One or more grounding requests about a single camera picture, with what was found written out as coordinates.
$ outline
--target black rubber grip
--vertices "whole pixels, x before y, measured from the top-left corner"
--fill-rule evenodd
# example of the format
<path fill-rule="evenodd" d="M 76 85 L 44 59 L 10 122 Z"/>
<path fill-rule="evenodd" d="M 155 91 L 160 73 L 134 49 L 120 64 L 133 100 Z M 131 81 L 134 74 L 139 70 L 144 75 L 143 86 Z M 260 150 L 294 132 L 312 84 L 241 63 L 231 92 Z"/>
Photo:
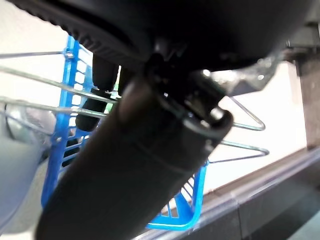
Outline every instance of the black rubber grip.
<path fill-rule="evenodd" d="M 87 99 L 83 104 L 82 108 L 103 113 L 106 109 L 106 106 L 107 106 L 106 102 Z M 83 130 L 86 132 L 92 132 L 94 129 L 96 129 L 99 121 L 100 121 L 100 118 L 79 114 L 75 118 L 75 125 L 80 130 Z"/>
<path fill-rule="evenodd" d="M 164 106 L 144 81 L 130 83 L 48 201 L 37 240 L 129 240 L 144 229 L 211 153 L 208 138 Z"/>

